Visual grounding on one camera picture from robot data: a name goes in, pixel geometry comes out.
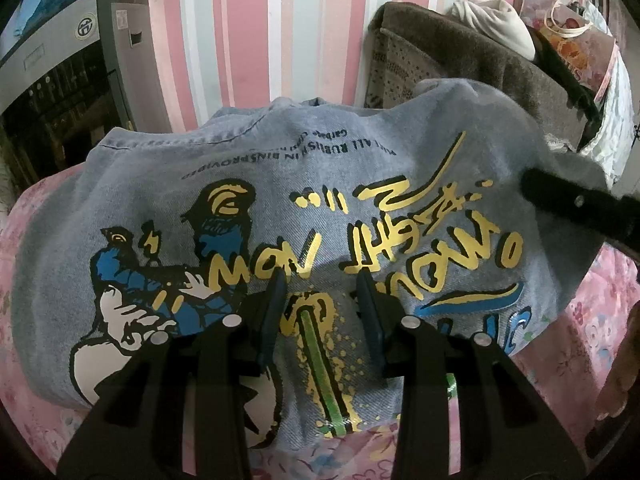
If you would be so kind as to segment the person's right hand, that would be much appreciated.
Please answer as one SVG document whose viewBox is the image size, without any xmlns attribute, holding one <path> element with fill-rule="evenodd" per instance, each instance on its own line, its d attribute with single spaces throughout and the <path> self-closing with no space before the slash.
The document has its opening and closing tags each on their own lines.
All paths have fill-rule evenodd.
<svg viewBox="0 0 640 480">
<path fill-rule="evenodd" d="M 597 421 L 623 413 L 630 389 L 639 377 L 639 313 L 640 304 L 631 308 L 627 330 L 620 343 L 608 377 L 597 397 Z"/>
</svg>

